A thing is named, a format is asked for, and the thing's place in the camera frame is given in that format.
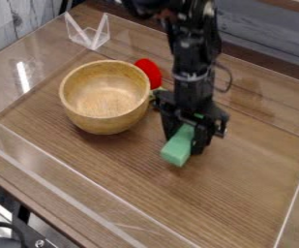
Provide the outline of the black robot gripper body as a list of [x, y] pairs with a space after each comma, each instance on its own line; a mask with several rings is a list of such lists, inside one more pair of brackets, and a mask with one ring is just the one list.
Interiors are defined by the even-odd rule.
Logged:
[[159, 90], [154, 95], [154, 104], [159, 112], [164, 109], [178, 109], [183, 124], [192, 127], [202, 119], [211, 119], [215, 124], [214, 136], [222, 138], [226, 135], [230, 115], [214, 102], [212, 76], [198, 77], [195, 80], [176, 78], [174, 90]]

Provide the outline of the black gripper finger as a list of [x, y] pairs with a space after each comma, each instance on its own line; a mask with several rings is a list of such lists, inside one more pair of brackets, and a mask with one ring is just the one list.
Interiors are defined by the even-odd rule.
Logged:
[[171, 140], [176, 132], [179, 131], [183, 122], [179, 118], [180, 111], [178, 109], [167, 110], [164, 109], [160, 112], [162, 126], [164, 137], [167, 140]]
[[210, 145], [215, 135], [215, 124], [211, 119], [202, 119], [194, 126], [194, 135], [191, 142], [191, 155], [199, 155]]

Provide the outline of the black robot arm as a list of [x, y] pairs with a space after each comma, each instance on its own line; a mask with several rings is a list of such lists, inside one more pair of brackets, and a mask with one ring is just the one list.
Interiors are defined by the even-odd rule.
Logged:
[[215, 69], [222, 53], [215, 0], [120, 0], [130, 15], [159, 18], [174, 56], [174, 89], [154, 92], [164, 136], [175, 137], [183, 125], [194, 129], [191, 154], [203, 152], [223, 137], [228, 113], [214, 102]]

